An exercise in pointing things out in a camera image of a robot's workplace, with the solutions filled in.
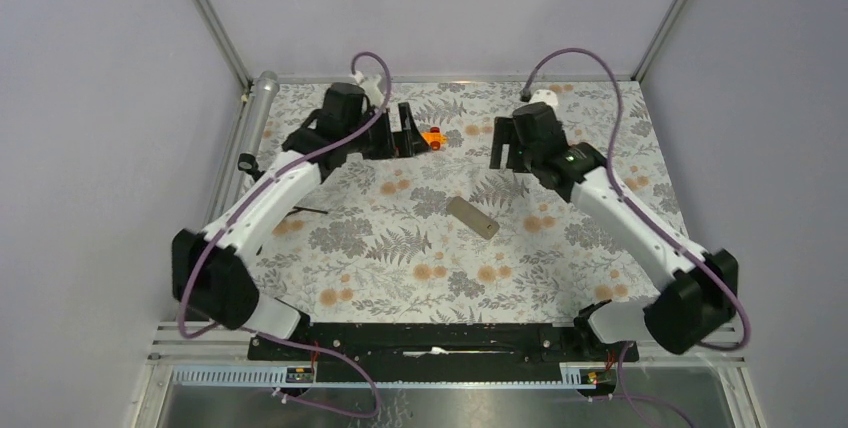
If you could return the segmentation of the grey remote control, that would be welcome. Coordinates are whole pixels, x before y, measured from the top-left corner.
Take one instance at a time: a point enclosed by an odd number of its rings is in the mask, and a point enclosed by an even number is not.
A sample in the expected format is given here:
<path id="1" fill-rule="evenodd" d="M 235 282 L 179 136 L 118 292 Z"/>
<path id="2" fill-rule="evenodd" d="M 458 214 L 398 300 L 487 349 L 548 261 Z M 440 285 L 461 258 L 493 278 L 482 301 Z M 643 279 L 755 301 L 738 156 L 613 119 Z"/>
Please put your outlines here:
<path id="1" fill-rule="evenodd" d="M 492 239 L 500 229 L 498 222 L 462 197 L 449 199 L 446 211 L 485 240 Z"/>

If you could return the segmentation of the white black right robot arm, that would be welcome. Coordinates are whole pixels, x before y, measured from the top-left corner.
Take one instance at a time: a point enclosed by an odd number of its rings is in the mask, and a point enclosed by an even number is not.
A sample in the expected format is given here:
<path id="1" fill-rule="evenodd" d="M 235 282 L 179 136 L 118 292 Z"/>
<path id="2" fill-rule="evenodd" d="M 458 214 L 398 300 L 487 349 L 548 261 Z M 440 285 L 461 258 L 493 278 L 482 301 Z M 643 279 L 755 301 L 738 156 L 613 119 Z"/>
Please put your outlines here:
<path id="1" fill-rule="evenodd" d="M 548 104 L 531 103 L 496 118 L 490 166 L 533 175 L 593 219 L 658 291 L 648 301 L 599 302 L 581 310 L 573 344 L 583 358 L 597 360 L 613 344 L 642 340 L 683 354 L 738 316 L 736 258 L 673 233 L 621 184 L 596 148 L 567 141 Z"/>

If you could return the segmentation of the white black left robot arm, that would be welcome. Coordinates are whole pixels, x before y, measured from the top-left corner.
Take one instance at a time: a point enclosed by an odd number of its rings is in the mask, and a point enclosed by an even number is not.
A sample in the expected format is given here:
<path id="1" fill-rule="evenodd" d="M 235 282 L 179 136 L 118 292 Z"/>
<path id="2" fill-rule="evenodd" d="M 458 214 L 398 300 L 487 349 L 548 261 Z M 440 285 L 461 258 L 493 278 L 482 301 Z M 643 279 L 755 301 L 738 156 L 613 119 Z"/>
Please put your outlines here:
<path id="1" fill-rule="evenodd" d="M 406 102 L 397 106 L 391 128 L 387 96 L 369 82 L 334 83 L 320 108 L 287 136 L 268 169 L 231 208 L 199 232 L 183 229 L 173 238 L 172 294 L 179 303 L 183 337 L 200 336 L 185 325 L 187 310 L 213 326 L 271 337 L 288 359 L 309 349 L 310 333 L 298 309 L 259 291 L 250 269 L 274 227 L 340 168 L 349 155 L 366 160 L 410 158 L 430 151 Z"/>

